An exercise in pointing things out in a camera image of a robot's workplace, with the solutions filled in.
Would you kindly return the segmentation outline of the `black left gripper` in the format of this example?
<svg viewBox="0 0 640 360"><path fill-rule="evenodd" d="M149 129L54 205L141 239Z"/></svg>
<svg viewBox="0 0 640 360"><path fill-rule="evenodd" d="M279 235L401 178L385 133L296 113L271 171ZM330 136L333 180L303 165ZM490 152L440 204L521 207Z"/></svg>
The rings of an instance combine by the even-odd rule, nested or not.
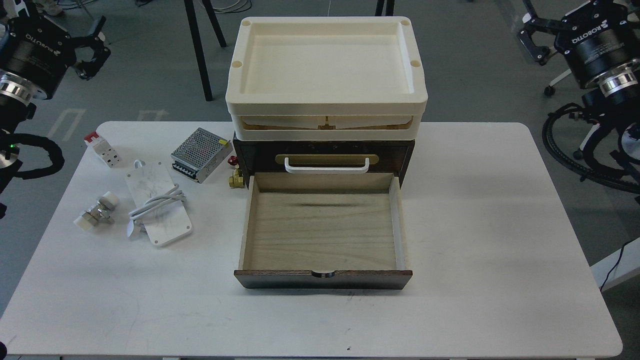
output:
<svg viewBox="0 0 640 360"><path fill-rule="evenodd" d="M54 95L73 64L80 79L91 80L112 54L99 36L105 22L100 16L86 36L70 38L69 43L69 33L46 17L14 17L1 39L1 71L32 82L37 96ZM93 50L90 60L76 61L75 49L82 48Z"/></svg>

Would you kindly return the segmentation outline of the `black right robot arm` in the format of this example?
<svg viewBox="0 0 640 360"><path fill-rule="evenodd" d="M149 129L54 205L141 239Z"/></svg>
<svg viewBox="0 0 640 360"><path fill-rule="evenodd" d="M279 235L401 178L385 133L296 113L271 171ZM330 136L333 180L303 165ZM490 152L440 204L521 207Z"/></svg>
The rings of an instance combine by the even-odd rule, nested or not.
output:
<svg viewBox="0 0 640 360"><path fill-rule="evenodd" d="M612 0L588 0L562 19L539 17L524 1L527 14L517 37L532 59L546 64L564 57L581 89L582 105L569 103L549 113L542 143L560 164L606 187L638 194L639 190L639 13ZM567 155L554 140L554 123L562 116L592 125L578 150Z"/></svg>

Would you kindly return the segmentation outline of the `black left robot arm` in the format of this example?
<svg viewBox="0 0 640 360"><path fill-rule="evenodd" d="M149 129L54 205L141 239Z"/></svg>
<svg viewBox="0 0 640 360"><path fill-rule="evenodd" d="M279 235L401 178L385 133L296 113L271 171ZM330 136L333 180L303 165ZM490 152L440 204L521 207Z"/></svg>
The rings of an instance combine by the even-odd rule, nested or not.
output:
<svg viewBox="0 0 640 360"><path fill-rule="evenodd" d="M61 148L48 137L18 133L19 123L34 116L34 98L50 100L67 69L74 68L84 80L92 79L105 64L111 52L101 36L106 18L93 23L86 36L72 37L51 19L35 10L23 9L9 19L1 39L1 188L14 178L43 178L64 166ZM50 166L22 170L19 146L32 146L46 151Z"/></svg>

